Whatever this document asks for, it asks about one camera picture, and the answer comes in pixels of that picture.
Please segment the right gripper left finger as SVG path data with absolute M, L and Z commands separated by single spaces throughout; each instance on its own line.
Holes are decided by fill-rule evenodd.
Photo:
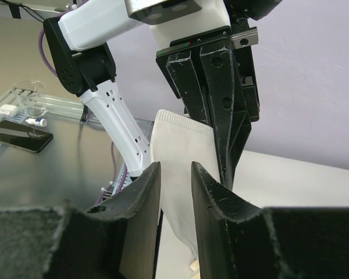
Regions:
M 82 211 L 0 208 L 0 278 L 154 278 L 161 165 Z

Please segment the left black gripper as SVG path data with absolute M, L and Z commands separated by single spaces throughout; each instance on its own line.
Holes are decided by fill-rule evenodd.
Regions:
M 252 121 L 259 120 L 259 98 L 251 50 L 251 46 L 258 43 L 257 28 L 224 26 L 174 40 L 156 53 L 156 62 L 175 96 L 183 101 L 189 116 L 202 124 L 209 124 L 191 50 L 199 49 L 202 42 L 210 42 L 221 35 L 230 38 L 234 50 L 231 45 L 204 45 L 200 50 L 200 59 L 208 86 L 220 182 L 232 189 L 236 166 L 251 132 L 247 108 Z

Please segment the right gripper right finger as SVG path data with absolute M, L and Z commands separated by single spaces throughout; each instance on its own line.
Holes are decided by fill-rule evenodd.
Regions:
M 202 278 L 349 278 L 349 208 L 259 208 L 191 165 Z

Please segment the coffee filter pack orange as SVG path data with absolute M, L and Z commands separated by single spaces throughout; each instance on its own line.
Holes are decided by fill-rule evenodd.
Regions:
M 195 259 L 190 265 L 189 268 L 191 270 L 188 279 L 200 279 L 200 263 L 197 259 Z

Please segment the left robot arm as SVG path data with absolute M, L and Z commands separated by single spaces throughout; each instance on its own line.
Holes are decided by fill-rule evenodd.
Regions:
M 107 42 L 140 24 L 159 44 L 156 63 L 186 112 L 213 128 L 221 183 L 232 186 L 234 170 L 259 119 L 251 47 L 259 20 L 274 1 L 87 1 L 46 19 L 56 75 L 98 118 L 120 151 L 129 174 L 149 166 L 149 143 L 125 105 Z

